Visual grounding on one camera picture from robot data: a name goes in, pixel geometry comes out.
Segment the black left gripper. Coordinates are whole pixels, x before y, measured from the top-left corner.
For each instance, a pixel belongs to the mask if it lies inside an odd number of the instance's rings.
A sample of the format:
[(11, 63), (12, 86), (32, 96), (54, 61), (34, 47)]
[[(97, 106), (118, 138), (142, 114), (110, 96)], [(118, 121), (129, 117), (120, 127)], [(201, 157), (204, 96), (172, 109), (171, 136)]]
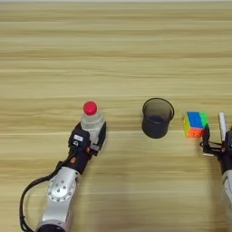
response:
[[(80, 122), (74, 127), (72, 133), (78, 133), (79, 131), (82, 131)], [(97, 156), (102, 149), (106, 138), (106, 123), (103, 123), (98, 138), (97, 145), (91, 145), (89, 141), (86, 143), (79, 141), (70, 143), (67, 159), (65, 161), (59, 161), (56, 168), (60, 169), (61, 167), (66, 167), (83, 174), (88, 162), (92, 159), (92, 156)]]

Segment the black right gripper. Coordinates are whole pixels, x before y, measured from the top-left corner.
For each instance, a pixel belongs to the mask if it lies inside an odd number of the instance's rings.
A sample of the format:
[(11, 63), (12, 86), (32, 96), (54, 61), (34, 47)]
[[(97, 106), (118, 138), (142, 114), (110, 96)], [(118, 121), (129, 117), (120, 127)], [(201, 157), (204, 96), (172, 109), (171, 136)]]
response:
[(206, 125), (202, 134), (203, 153), (217, 158), (222, 174), (232, 170), (232, 150), (227, 150), (221, 143), (216, 143), (215, 147), (211, 147), (209, 138), (210, 130), (209, 126)]

